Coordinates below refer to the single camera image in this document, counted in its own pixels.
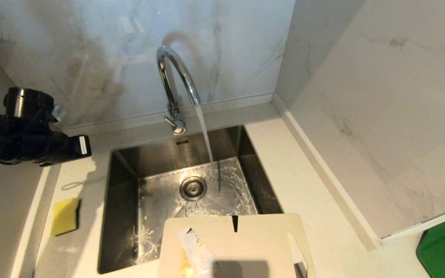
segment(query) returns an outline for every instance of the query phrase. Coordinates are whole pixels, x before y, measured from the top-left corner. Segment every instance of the running water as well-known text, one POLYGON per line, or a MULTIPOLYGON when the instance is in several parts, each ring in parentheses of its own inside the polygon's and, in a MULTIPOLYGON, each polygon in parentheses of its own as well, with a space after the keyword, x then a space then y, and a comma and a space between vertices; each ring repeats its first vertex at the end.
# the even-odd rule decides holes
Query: running water
POLYGON ((202 132, 204 133, 205 145, 207 145, 207 151, 209 152, 209 158, 210 158, 211 162, 214 162, 214 160, 212 158, 211 144, 209 143, 209 137, 207 136, 207 127, 205 126, 204 115, 202 113, 202 107, 200 105, 196 105, 195 110, 197 111, 198 120, 200 121, 200 125, 202 126, 202 132))

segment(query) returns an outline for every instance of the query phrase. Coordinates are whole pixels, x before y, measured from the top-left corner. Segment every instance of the faucet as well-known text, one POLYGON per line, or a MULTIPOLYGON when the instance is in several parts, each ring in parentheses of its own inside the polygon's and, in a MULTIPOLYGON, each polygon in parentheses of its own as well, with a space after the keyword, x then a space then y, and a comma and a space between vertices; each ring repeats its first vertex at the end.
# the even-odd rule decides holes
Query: faucet
POLYGON ((180 77, 182 78, 187 93, 190 97, 192 105, 199 105, 200 98, 193 83, 193 79, 190 76, 189 70, 180 56, 169 46, 161 46, 157 49, 157 67, 159 68, 159 74, 161 75, 162 84, 164 90, 166 90, 166 96, 168 97, 168 112, 169 118, 164 116, 164 119, 171 125, 173 129, 173 135, 181 135, 186 131, 185 122, 180 117, 180 109, 178 102, 173 96, 171 86, 169 85, 168 77, 166 76, 166 64, 165 59, 168 58, 174 65, 180 77))

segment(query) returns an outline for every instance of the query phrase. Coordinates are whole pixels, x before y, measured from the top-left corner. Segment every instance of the water splash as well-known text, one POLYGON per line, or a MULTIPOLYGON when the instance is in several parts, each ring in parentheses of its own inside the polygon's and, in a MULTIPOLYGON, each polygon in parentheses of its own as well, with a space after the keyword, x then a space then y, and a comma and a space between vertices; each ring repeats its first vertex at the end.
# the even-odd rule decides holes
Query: water splash
POLYGON ((207 145, 207 151, 209 152, 209 159, 214 162, 212 158, 211 144, 209 143, 209 136, 207 136, 207 127, 205 126, 204 114, 202 113, 202 107, 200 105, 195 106, 197 111, 198 120, 200 121, 200 126, 202 127, 202 132, 204 133, 205 145, 207 145))

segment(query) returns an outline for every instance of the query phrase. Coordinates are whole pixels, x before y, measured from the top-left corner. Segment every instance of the white countertop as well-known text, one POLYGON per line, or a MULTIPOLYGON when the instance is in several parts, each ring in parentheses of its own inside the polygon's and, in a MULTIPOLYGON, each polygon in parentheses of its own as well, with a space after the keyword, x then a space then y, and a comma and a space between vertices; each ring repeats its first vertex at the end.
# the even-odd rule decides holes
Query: white countertop
MULTIPOLYGON (((390 241, 374 251, 364 248, 270 103, 211 113, 206 123, 209 129, 245 125, 284 212, 302 218, 318 277, 429 277, 415 255, 420 234, 390 241)), ((196 118, 187 118, 187 128, 189 133, 200 132, 196 118)), ((51 205, 35 278, 156 276, 157 260, 103 275, 97 272, 102 216, 111 150, 171 136, 165 123, 96 134, 90 137, 91 158, 62 164, 52 203, 80 196, 79 228, 49 236, 51 205)))

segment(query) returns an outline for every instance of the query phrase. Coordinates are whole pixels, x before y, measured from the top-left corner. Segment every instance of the stainless steel sink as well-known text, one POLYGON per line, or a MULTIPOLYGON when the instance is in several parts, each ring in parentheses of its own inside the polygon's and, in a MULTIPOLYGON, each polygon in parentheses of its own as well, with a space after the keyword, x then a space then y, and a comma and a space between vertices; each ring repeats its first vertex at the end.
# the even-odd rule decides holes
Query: stainless steel sink
POLYGON ((99 273, 159 257, 173 217, 282 213, 242 126, 113 151, 99 273))

